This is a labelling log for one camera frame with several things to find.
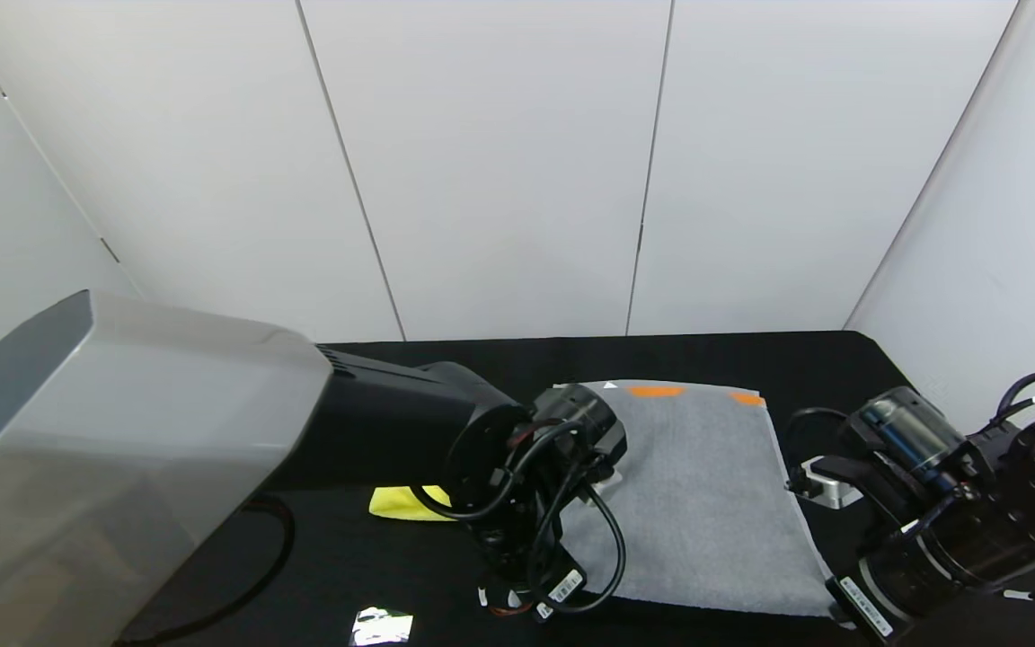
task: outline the table surface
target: table surface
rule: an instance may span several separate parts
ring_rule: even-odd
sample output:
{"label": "table surface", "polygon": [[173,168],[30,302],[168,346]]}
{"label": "table surface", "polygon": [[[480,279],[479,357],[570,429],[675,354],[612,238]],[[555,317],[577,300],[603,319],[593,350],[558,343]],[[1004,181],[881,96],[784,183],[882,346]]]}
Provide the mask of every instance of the table surface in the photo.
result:
{"label": "table surface", "polygon": [[[876,393],[908,383],[874,341],[849,331],[763,332],[464,343],[337,344],[397,364],[452,360],[519,402],[562,382],[649,378],[760,390],[777,429],[794,410],[852,411]],[[825,427],[802,427],[810,454],[837,449]],[[781,446],[787,439],[781,438]],[[177,646],[343,647],[365,607],[415,616],[410,645],[556,644],[869,644],[822,618],[798,618],[610,599],[589,614],[535,625],[497,618],[477,606],[483,562],[452,523],[407,523],[366,513],[368,488],[284,495],[298,524],[284,572],[245,610]],[[849,560],[870,522],[867,503],[842,511],[804,505],[818,549],[830,564]],[[280,545],[268,517],[227,521],[141,611],[127,636],[146,636],[205,615],[258,579]],[[713,564],[690,564],[713,568]],[[916,627],[906,644],[1035,644],[1035,602],[995,596],[957,599]]]}

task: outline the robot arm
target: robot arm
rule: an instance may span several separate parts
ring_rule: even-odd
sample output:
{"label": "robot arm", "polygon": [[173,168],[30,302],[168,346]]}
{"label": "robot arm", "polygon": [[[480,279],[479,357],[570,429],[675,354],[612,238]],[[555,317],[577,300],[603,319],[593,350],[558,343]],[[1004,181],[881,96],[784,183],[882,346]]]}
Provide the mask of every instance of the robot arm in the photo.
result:
{"label": "robot arm", "polygon": [[[433,511],[463,521],[493,577],[489,606],[506,610],[512,590],[534,617],[591,610],[608,598],[624,568],[624,546],[592,484],[609,478],[625,452],[616,414],[586,386],[546,389],[518,405],[464,365],[406,369],[319,347],[333,365],[331,382],[290,458],[263,489],[343,484],[411,487]],[[425,494],[440,484],[452,506]],[[586,606],[548,593],[586,570],[559,539],[557,517],[576,496],[607,514],[619,536],[619,576]]]}
{"label": "robot arm", "polygon": [[849,455],[823,455],[794,471],[798,496],[845,507],[860,492],[882,520],[830,593],[867,636],[893,644],[913,623],[967,592],[995,593],[1035,569],[1035,422],[1010,415],[1035,374],[1014,384],[983,430],[962,437],[907,386],[849,415]]}

